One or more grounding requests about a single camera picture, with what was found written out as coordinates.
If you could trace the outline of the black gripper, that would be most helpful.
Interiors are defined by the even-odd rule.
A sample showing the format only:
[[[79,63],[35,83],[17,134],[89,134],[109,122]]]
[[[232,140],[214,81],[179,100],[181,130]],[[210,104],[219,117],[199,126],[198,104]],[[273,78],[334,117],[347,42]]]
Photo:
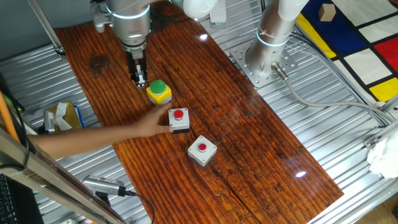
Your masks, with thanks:
[[[138,89],[143,89],[148,82],[146,68],[146,51],[136,50],[126,52],[127,65],[131,80]]]

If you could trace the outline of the bare human hand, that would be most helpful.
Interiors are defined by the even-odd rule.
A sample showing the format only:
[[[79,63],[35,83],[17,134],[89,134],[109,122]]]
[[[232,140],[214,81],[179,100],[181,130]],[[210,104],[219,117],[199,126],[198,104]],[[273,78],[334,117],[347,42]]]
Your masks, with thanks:
[[[174,131],[169,125],[160,125],[161,116],[171,107],[170,103],[158,105],[152,108],[145,116],[143,116],[134,125],[138,129],[139,137],[149,137],[156,134],[172,133]]]

